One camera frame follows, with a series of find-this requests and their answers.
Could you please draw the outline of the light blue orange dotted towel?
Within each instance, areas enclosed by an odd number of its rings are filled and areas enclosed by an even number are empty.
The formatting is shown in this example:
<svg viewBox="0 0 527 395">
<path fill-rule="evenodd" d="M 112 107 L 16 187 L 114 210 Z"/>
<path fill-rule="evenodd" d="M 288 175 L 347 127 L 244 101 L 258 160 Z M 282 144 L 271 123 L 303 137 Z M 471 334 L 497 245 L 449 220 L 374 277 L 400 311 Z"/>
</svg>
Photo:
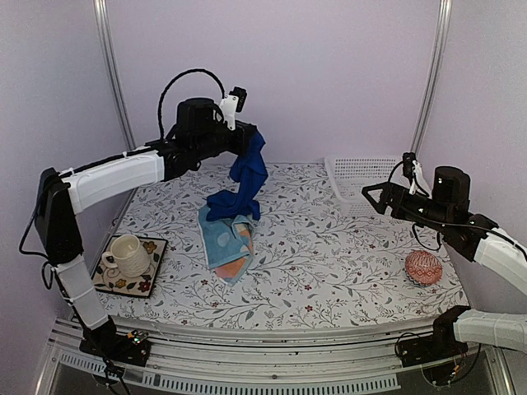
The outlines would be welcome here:
<svg viewBox="0 0 527 395">
<path fill-rule="evenodd" d="M 220 281 L 233 286 L 254 260 L 252 217 L 239 215 L 234 219 L 208 221 L 209 212 L 207 206 L 198 210 L 198 225 L 208 269 Z"/>
</svg>

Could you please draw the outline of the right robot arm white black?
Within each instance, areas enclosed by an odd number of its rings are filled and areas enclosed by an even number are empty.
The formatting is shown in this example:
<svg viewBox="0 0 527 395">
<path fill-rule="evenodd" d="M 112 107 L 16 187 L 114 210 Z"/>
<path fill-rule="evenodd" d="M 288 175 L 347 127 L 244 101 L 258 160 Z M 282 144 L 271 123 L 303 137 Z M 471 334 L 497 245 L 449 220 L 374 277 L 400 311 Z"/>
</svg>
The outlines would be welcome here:
<svg viewBox="0 0 527 395">
<path fill-rule="evenodd" d="M 435 170 L 431 196 L 385 181 L 365 186 L 361 193 L 375 211 L 426 226 L 465 260 L 477 263 L 526 292 L 526 249 L 499 225 L 469 212 L 470 177 L 452 166 Z M 463 354 L 470 342 L 515 351 L 526 350 L 523 314 L 488 313 L 456 305 L 437 317 L 430 336 L 401 341 L 396 355 L 403 366 L 419 365 Z"/>
</svg>

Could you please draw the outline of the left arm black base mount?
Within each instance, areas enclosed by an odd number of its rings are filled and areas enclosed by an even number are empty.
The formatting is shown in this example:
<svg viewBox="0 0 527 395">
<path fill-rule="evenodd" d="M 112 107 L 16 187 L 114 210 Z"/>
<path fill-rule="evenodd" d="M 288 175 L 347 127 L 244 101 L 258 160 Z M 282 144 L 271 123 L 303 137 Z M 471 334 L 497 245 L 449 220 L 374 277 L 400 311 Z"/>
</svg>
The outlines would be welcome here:
<svg viewBox="0 0 527 395">
<path fill-rule="evenodd" d="M 112 318 L 96 329 L 82 323 L 83 338 L 79 350 L 104 360 L 145 367 L 152 343 L 149 333 L 134 329 L 118 334 Z"/>
</svg>

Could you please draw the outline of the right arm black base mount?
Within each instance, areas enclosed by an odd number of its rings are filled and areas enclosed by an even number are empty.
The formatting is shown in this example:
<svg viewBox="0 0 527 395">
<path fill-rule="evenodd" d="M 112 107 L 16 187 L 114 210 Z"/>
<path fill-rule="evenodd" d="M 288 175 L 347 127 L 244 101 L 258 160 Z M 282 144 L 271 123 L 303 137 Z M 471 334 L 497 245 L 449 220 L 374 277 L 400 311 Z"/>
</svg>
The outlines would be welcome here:
<svg viewBox="0 0 527 395">
<path fill-rule="evenodd" d="M 413 334 L 404 340 L 402 335 L 395 343 L 395 355 L 403 367 L 421 365 L 437 360 L 465 354 L 469 347 L 466 342 L 455 338 L 454 323 L 470 307 L 456 305 L 439 315 L 432 324 L 432 333 L 424 337 Z"/>
</svg>

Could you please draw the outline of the dark blue towel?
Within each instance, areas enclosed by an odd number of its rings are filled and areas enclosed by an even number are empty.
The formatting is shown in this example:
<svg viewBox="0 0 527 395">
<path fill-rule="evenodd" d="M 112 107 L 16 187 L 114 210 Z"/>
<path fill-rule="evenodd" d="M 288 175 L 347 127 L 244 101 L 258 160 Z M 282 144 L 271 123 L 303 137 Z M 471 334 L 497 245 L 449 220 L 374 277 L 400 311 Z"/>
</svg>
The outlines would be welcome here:
<svg viewBox="0 0 527 395">
<path fill-rule="evenodd" d="M 268 178 L 261 154 L 264 145 L 263 136 L 256 132 L 250 139 L 247 152 L 236 158 L 229 173 L 230 178 L 238 183 L 238 191 L 234 193 L 224 189 L 208 196 L 207 221 L 234 219 L 237 216 L 251 216 L 254 221 L 260 220 L 260 205 L 255 196 Z"/>
</svg>

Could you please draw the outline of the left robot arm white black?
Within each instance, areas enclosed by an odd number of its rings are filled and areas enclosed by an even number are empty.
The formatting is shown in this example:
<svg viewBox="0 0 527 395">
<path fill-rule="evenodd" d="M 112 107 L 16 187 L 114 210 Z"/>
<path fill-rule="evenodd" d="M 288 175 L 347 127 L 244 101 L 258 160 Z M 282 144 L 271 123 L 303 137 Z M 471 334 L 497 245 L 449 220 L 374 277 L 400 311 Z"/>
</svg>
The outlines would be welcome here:
<svg viewBox="0 0 527 395">
<path fill-rule="evenodd" d="M 256 127 L 236 120 L 244 106 L 242 91 L 234 89 L 219 103 L 194 98 L 180 103 L 179 119 L 166 139 L 110 156 L 77 169 L 46 169 L 40 176 L 32 214 L 64 300 L 89 332 L 91 344 L 105 357 L 123 348 L 114 324 L 102 306 L 88 272 L 77 218 L 100 202 L 133 189 L 168 182 L 223 152 L 241 156 Z"/>
</svg>

